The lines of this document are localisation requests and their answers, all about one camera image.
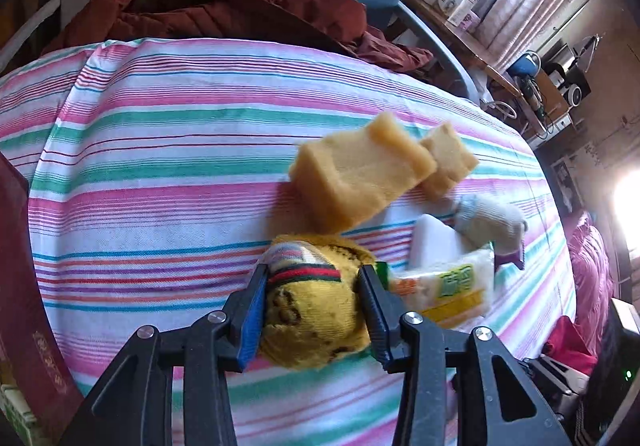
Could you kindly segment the white foam block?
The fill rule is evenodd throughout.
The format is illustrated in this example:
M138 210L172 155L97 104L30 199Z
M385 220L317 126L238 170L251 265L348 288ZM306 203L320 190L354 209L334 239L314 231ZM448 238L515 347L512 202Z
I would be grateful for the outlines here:
M408 269L452 263L476 249L460 232L430 214L423 214L413 227Z

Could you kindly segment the striped bed sheet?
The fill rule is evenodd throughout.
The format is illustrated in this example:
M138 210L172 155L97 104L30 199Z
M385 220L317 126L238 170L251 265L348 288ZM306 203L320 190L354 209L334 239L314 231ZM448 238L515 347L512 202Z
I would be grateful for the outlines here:
M484 324L518 357L576 314L548 180L523 137L465 99L359 60L269 42L108 41L1 80L1 154L28 183L44 310L84 397L143 325L224 305L275 236L308 230L298 147L390 112L413 137L449 122L478 160L458 195L524 214L525 270L502 266Z

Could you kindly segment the blue kettle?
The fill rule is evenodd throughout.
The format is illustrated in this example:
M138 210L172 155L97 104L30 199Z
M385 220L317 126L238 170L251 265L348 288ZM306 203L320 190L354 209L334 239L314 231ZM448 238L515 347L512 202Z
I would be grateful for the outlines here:
M506 69L512 78L529 76L534 78L541 70L541 58L534 50L526 50L521 56Z

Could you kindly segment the green white snack packet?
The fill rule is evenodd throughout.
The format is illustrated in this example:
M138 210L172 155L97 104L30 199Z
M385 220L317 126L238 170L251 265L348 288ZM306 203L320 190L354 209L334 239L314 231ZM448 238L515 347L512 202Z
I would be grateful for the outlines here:
M495 252L491 244L453 261L395 273L376 266L383 287L402 299L407 310L444 328L488 314L494 299Z

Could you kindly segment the wooden side table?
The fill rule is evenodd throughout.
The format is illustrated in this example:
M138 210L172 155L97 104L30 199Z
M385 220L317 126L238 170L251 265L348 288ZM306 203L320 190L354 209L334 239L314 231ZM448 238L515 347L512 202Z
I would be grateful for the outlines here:
M459 56L460 62L465 67L479 68L486 73L491 80L496 81L504 90L511 94L518 106L524 112L524 117L529 126L534 130L536 135L544 135L544 125L538 120L534 110L523 96L521 90L516 86L511 78L506 74L497 71L492 63L492 57L488 51L480 45L477 39L473 38L468 32L462 31L454 27L450 22L446 21L434 7L429 6L422 0L401 0L408 9L423 20L430 28L432 28L439 39L448 45L454 54Z

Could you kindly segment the yellow sponge block large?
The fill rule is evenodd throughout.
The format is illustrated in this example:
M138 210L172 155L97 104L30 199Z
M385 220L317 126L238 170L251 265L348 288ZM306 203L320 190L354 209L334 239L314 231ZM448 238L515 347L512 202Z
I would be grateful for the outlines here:
M358 130L304 143L288 177L314 230L333 235L374 218L436 170L432 154L382 112Z

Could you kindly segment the dark red blanket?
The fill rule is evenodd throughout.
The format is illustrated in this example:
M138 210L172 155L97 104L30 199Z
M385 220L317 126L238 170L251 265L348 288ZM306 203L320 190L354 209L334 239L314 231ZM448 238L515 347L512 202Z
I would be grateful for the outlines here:
M434 58L426 48L386 40L357 0L90 0L46 50L142 38L298 45L398 73L412 73Z

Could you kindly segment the dark red box lid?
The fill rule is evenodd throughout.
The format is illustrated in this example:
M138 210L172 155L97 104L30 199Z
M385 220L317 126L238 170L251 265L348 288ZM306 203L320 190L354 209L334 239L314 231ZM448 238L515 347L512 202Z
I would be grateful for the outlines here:
M28 183L1 160L1 357L56 444L82 402L38 288L28 230Z

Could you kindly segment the grey white rolled sock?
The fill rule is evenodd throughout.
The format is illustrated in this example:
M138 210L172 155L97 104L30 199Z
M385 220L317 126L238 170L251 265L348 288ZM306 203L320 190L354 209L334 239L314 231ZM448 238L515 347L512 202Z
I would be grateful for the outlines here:
M527 230L521 210L491 195L464 195L454 209L454 229L479 247L492 244L498 255L520 250Z

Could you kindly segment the yellow sock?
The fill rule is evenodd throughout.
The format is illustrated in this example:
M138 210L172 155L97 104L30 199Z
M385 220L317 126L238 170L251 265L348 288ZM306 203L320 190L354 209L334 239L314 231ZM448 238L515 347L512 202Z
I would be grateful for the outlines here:
M376 257L339 236L281 235L265 250L268 267L260 352L294 370L321 369L370 345L357 293L362 266Z

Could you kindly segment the purple small item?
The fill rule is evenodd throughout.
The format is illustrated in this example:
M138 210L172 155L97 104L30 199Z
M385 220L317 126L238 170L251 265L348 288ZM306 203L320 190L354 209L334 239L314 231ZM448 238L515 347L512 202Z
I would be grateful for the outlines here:
M495 255L495 270L502 266L514 265L518 270L525 270L525 250L520 247L517 251L509 254Z

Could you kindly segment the white boxes on table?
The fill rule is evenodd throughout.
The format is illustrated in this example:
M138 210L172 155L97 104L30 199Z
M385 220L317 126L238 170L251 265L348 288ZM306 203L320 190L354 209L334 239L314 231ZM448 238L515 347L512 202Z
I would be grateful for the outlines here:
M473 12L473 8L480 0L423 0L423 2L442 14L448 24L462 31L469 31L480 22L480 17Z

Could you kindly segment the pink quilt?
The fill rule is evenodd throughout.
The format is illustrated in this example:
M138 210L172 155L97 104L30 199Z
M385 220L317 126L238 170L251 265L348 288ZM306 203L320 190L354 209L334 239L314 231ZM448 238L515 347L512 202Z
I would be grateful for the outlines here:
M590 214L575 212L562 223L575 283L576 314L574 319L561 316L556 321L542 352L590 376L597 365L614 282L602 234Z

